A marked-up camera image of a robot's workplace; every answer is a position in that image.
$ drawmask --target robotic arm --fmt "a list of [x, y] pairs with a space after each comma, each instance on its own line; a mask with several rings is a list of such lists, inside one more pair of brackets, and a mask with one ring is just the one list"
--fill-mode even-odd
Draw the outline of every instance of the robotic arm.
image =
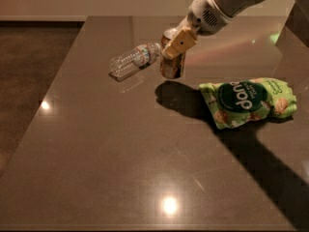
[[[178, 33], [166, 45], [162, 54], [173, 59], [197, 43], [199, 35], [217, 33], [244, 9], [265, 0], [194, 0], [188, 15], [178, 26]], [[295, 0], [309, 20], [309, 0]]]

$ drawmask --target snack package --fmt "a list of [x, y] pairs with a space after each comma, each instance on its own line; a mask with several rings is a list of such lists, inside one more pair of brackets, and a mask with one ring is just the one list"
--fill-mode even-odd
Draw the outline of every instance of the snack package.
[[200, 91], [219, 129], [266, 117], [287, 118], [297, 110], [288, 83], [273, 78], [200, 84]]

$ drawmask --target gray table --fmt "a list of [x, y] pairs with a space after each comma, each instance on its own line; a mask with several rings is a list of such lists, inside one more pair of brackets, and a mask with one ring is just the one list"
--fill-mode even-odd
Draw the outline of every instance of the gray table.
[[[181, 19], [87, 19], [0, 180], [2, 230], [309, 228], [308, 48], [286, 28], [274, 45], [283, 17], [239, 17], [187, 52], [180, 79], [158, 62], [108, 76]], [[293, 120], [216, 130], [198, 84], [262, 76], [294, 87]]]

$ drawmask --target chip bag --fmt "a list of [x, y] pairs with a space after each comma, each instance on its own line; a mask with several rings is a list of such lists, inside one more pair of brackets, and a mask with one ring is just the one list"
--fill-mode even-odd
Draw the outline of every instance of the chip bag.
[[236, 128], [266, 117], [287, 118], [297, 110], [292, 89], [278, 79], [258, 78], [199, 86], [219, 129]]

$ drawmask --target floor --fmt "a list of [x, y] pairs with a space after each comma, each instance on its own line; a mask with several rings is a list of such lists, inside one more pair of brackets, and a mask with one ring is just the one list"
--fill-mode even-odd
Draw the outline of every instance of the floor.
[[0, 177], [81, 26], [0, 22]]

